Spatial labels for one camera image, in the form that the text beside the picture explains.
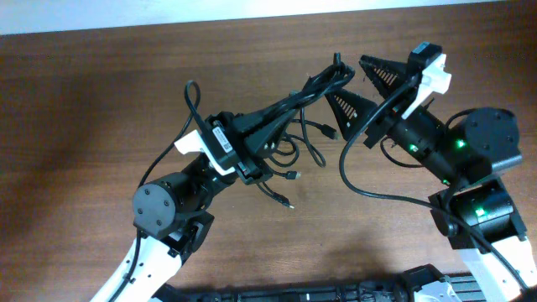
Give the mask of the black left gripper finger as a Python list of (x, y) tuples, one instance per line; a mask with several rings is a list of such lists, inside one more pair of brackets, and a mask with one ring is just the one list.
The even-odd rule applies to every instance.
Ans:
[(231, 131), (256, 133), (263, 128), (269, 128), (272, 133), (276, 133), (283, 129), (293, 112), (293, 109), (266, 107), (248, 114), (237, 114), (231, 121)]
[(289, 110), (245, 137), (243, 142), (248, 153), (255, 158), (267, 158), (274, 151), (283, 136), (283, 131), (296, 113), (296, 109)]

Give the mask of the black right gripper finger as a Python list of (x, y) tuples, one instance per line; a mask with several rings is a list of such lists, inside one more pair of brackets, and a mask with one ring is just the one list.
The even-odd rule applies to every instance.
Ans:
[(407, 64), (404, 62), (362, 55), (359, 65), (384, 99), (400, 88), (407, 78)]
[(377, 104), (345, 89), (325, 95), (341, 135), (348, 141), (361, 127)]

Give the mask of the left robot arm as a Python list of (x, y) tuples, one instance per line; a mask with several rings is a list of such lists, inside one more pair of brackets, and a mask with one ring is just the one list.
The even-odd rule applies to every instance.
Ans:
[(180, 172), (141, 184), (133, 195), (137, 230), (123, 262), (94, 295), (95, 301), (149, 301), (195, 253), (215, 218), (213, 199), (240, 180), (263, 187), (275, 173), (267, 161), (285, 138), (297, 111), (263, 109), (246, 115), (191, 116), (198, 128), (174, 141), (196, 158)]

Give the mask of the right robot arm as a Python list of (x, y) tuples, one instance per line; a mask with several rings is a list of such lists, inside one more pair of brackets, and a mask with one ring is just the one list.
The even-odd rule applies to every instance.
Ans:
[(339, 88), (328, 101), (348, 145), (387, 141), (427, 169), (443, 189), (425, 206), (439, 232), (457, 251), (489, 301), (532, 301), (536, 264), (522, 217), (501, 176), (519, 165), (516, 117), (494, 107), (470, 108), (441, 121), (430, 112), (446, 93), (446, 55), (413, 53), (405, 62), (364, 55), (359, 64), (381, 103)]

